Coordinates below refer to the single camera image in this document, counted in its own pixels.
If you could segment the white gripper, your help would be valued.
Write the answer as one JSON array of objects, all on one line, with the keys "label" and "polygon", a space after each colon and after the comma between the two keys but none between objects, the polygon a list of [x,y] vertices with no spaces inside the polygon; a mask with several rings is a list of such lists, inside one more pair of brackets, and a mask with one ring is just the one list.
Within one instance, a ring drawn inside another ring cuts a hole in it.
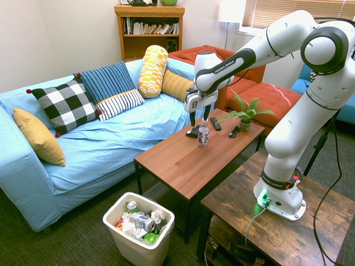
[{"label": "white gripper", "polygon": [[217,91],[209,95],[201,95],[200,91],[194,88],[186,90],[185,93],[185,103],[184,109],[186,112],[190,113],[191,126],[195,126],[195,114],[196,110],[205,107],[203,120],[207,121],[209,118],[209,113],[211,110],[211,104],[217,100]]}]

